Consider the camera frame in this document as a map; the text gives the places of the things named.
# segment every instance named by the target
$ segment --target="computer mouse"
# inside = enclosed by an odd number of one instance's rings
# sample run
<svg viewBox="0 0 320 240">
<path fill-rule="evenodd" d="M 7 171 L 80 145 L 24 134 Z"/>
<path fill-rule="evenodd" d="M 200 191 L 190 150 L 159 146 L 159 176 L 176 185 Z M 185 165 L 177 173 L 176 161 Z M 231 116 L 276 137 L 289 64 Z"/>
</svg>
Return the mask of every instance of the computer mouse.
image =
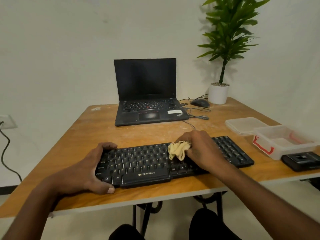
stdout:
<svg viewBox="0 0 320 240">
<path fill-rule="evenodd" d="M 194 106 L 203 107 L 203 108 L 210 107 L 210 104 L 208 103 L 208 101 L 204 100 L 202 98 L 198 98 L 198 99 L 193 100 L 191 102 L 191 104 L 194 105 Z"/>
</svg>

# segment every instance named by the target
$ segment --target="black laptop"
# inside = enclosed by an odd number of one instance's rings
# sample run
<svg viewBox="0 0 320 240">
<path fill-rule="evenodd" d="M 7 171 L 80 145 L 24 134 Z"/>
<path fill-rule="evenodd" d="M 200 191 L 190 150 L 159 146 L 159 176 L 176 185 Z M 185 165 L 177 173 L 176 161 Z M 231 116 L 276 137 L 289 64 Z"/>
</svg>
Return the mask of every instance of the black laptop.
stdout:
<svg viewBox="0 0 320 240">
<path fill-rule="evenodd" d="M 177 60 L 114 60 L 119 107 L 116 126 L 187 120 L 176 98 Z"/>
</svg>

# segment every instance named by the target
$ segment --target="black device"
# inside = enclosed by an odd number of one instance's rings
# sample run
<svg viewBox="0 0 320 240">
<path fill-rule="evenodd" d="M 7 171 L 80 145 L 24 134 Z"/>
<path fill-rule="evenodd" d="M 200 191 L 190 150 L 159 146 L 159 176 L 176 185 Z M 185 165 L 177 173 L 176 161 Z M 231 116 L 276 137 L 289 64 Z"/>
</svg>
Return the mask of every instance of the black device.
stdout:
<svg viewBox="0 0 320 240">
<path fill-rule="evenodd" d="M 207 100 L 204 100 L 203 98 L 197 98 L 191 101 L 192 105 L 202 107 L 202 108 L 209 108 L 210 104 Z"/>
<path fill-rule="evenodd" d="M 238 168 L 254 161 L 228 136 L 212 138 L 223 156 Z M 96 177 L 114 187 L 134 188 L 168 182 L 171 179 L 208 173 L 189 157 L 169 159 L 170 143 L 104 150 L 95 171 Z"/>
<path fill-rule="evenodd" d="M 114 60 L 119 107 L 116 126 L 188 120 L 176 98 L 175 58 Z"/>
<path fill-rule="evenodd" d="M 295 172 L 320 168 L 320 156 L 313 152 L 282 155 L 281 161 Z"/>
</svg>

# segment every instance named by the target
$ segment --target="cloth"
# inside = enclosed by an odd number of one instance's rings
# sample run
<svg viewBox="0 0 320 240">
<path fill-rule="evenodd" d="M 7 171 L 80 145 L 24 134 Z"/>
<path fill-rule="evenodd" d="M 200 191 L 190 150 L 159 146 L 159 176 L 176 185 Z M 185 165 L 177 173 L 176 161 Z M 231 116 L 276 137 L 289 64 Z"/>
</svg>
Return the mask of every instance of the cloth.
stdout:
<svg viewBox="0 0 320 240">
<path fill-rule="evenodd" d="M 119 226 L 109 237 L 109 240 L 145 240 L 143 236 L 131 225 Z M 228 239 L 241 240 L 234 234 L 211 210 L 199 209 L 194 214 L 189 227 L 189 240 Z"/>
<path fill-rule="evenodd" d="M 180 161 L 183 161 L 185 152 L 191 147 L 191 143 L 188 141 L 179 141 L 178 143 L 171 143 L 168 146 L 169 158 L 172 160 L 174 156 L 177 156 Z"/>
</svg>

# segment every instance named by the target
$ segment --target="potted plant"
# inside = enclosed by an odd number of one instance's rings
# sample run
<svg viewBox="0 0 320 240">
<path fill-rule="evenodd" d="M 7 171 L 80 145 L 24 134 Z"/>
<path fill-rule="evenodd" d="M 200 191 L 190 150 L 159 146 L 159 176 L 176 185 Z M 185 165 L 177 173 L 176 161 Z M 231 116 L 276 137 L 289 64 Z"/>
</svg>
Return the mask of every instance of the potted plant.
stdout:
<svg viewBox="0 0 320 240">
<path fill-rule="evenodd" d="M 246 29 L 247 25 L 256 25 L 257 20 L 252 19 L 258 15 L 256 8 L 261 7 L 270 0 L 207 0 L 203 5 L 215 3 L 206 19 L 213 26 L 211 32 L 203 35 L 210 39 L 209 44 L 200 44 L 199 47 L 210 48 L 199 57 L 211 55 L 209 61 L 222 58 L 222 71 L 219 82 L 211 83 L 208 101 L 213 104 L 224 104 L 227 100 L 229 84 L 223 83 L 224 71 L 231 59 L 243 59 L 240 55 L 249 50 L 248 47 L 257 44 L 248 44 L 255 37 Z"/>
</svg>

